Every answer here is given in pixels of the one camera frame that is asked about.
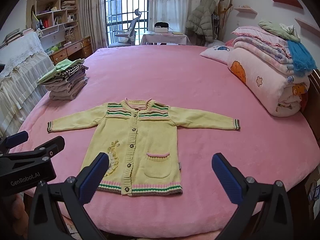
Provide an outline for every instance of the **green garment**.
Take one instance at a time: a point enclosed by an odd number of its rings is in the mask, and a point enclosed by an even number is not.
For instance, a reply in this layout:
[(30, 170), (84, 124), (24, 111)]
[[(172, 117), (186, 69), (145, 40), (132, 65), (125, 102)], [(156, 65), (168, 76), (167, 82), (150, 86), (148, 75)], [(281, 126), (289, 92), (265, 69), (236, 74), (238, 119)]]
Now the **green garment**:
[(284, 40), (300, 42), (300, 38), (293, 36), (292, 34), (287, 33), (278, 23), (271, 23), (264, 20), (261, 20), (258, 23), (259, 27), (263, 30), (272, 33), (275, 36), (278, 36)]
[(60, 61), (57, 65), (55, 65), (54, 69), (45, 74), (42, 78), (39, 79), (38, 84), (46, 82), (47, 80), (53, 78), (57, 73), (66, 70), (67, 68), (73, 67), (77, 64), (83, 63), (84, 59), (77, 59), (75, 61), (71, 61), (68, 59), (64, 59)]

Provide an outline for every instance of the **wooden headboard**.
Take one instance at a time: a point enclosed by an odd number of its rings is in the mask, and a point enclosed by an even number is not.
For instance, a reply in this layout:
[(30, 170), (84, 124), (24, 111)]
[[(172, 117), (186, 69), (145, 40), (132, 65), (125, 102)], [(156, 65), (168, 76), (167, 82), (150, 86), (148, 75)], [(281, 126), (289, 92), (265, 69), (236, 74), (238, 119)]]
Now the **wooden headboard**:
[(320, 147), (320, 71), (314, 70), (309, 76), (308, 103), (302, 112), (307, 119)]

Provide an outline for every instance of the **blue towel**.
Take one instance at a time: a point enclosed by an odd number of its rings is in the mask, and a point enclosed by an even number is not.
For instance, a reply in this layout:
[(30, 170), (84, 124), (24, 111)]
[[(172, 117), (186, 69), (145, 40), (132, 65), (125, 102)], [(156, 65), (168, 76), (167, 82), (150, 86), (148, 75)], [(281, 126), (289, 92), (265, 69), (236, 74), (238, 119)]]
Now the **blue towel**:
[(293, 70), (297, 76), (303, 77), (306, 72), (316, 69), (316, 62), (301, 42), (287, 41), (293, 60)]

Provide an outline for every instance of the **cardigan sleeve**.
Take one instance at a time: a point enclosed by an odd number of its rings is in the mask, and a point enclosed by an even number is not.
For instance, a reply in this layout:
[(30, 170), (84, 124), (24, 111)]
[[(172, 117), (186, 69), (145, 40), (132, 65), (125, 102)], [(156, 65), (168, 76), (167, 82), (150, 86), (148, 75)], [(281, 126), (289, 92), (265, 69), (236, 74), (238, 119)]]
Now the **cardigan sleeve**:
[(238, 119), (233, 119), (221, 114), (171, 106), (169, 106), (168, 114), (170, 120), (174, 122), (176, 126), (240, 130)]
[(51, 122), (48, 122), (47, 131), (50, 133), (93, 127), (98, 125), (101, 119), (106, 115), (107, 110), (108, 103), (105, 103), (101, 106), (96, 106), (86, 111), (55, 119)]

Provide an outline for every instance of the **metal screw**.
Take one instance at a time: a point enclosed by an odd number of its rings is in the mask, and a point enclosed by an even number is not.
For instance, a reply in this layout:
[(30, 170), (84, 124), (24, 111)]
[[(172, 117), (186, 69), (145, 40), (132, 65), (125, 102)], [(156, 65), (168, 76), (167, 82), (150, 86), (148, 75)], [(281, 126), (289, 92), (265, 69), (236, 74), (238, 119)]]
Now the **metal screw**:
[(246, 181), (251, 184), (255, 182), (253, 177), (246, 177)]
[(278, 187), (282, 187), (282, 186), (283, 186), (283, 183), (282, 183), (282, 181), (277, 180), (277, 181), (276, 181), (276, 185), (277, 185)]
[(68, 183), (73, 183), (75, 180), (76, 180), (76, 178), (73, 176), (70, 176), (69, 178), (67, 178)]
[(46, 182), (44, 181), (44, 180), (41, 180), (41, 181), (39, 181), (39, 183), (38, 183), (41, 187), (43, 187), (45, 184), (46, 184)]

